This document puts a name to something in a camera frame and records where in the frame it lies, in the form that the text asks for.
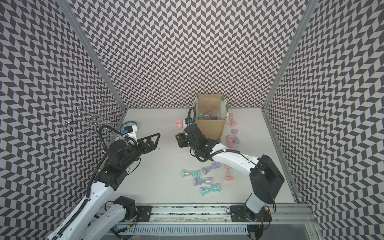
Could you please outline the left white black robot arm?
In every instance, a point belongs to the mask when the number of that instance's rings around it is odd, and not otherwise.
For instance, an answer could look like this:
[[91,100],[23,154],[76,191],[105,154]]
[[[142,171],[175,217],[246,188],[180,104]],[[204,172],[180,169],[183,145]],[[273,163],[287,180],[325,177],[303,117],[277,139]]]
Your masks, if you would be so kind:
[[108,164],[92,176],[85,197],[47,238],[49,240],[100,240],[120,221],[134,220],[138,212],[135,201],[127,197],[119,197],[106,213],[96,221],[92,221],[100,207],[108,201],[128,176],[128,168],[142,155],[158,147],[160,136],[157,133],[138,140],[127,136],[111,143],[103,158],[108,160]]

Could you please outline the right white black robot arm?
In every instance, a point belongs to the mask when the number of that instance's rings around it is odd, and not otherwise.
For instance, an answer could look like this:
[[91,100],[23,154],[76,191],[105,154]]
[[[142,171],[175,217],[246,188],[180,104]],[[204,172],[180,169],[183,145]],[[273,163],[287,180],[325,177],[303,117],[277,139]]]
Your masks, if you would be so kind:
[[207,139],[192,119],[177,121],[176,140],[180,148],[190,148],[199,162],[223,164],[249,177],[252,193],[247,198],[242,215],[250,222],[270,222],[269,205],[276,210],[276,197],[285,178],[269,156],[252,157],[230,149],[220,142]]

